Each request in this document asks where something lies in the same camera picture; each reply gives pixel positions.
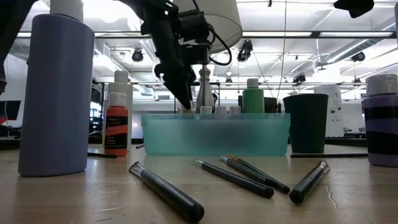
black cup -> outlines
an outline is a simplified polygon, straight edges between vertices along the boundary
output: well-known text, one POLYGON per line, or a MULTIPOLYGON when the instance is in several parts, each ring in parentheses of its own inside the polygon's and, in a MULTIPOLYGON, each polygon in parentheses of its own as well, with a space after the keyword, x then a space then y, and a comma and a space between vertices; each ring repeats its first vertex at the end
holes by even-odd
POLYGON ((286 113, 290 113, 289 134, 293 152, 323 153, 328 97, 315 93, 284 98, 286 113))

purple and black container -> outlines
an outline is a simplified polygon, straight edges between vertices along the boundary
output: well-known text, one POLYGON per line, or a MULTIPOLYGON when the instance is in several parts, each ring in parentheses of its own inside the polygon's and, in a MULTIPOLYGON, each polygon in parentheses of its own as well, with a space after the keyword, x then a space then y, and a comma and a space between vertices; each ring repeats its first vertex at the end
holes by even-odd
POLYGON ((366 79, 364 100, 369 162, 398 167, 398 76, 375 75, 366 79))

translucent blue tray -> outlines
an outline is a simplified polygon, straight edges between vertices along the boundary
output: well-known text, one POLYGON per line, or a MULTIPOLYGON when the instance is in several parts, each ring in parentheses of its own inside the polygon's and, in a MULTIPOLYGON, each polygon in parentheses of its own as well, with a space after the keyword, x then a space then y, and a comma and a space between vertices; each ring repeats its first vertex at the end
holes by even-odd
POLYGON ((148 155, 283 156, 289 114, 144 114, 148 155))

wooden table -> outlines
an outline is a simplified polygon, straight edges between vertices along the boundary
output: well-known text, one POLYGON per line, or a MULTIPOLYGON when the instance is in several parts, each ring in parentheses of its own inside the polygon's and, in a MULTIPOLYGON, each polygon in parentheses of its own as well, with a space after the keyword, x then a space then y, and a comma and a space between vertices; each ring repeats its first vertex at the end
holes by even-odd
MULTIPOLYGON (((326 152, 364 149, 327 146, 326 152)), ((330 173, 301 206, 279 192, 272 199, 261 198, 199 168, 192 159, 235 172, 217 157, 145 157, 142 149, 132 147, 124 158, 90 157, 79 174, 24 178, 17 173, 18 151, 1 151, 0 223, 185 223, 127 171, 136 160, 200 202, 205 208, 200 223, 398 223, 398 169, 371 166, 367 158, 326 159, 330 173)), ((319 161, 245 160, 290 187, 319 161)))

white bottle cap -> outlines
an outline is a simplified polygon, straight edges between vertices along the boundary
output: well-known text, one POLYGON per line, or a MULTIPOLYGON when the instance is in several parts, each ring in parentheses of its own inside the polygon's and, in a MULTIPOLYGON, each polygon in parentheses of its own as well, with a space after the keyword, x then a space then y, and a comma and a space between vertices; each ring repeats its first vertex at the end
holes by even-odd
POLYGON ((127 105, 127 95, 125 93, 109 93, 108 106, 122 106, 127 105))
POLYGON ((259 88, 259 80, 257 78, 249 78, 248 88, 259 88))
POLYGON ((216 114, 226 114, 226 106, 216 106, 216 114))
POLYGON ((241 106, 230 106, 229 107, 230 114, 240 114, 242 113, 241 106))
POLYGON ((126 71, 116 71, 114 73, 114 81, 127 83, 129 81, 129 73, 126 71))
POLYGON ((213 107, 212 106, 201 106, 200 113, 212 113, 213 107))
POLYGON ((374 75, 366 79, 368 96, 398 93, 398 77, 396 74, 374 75))

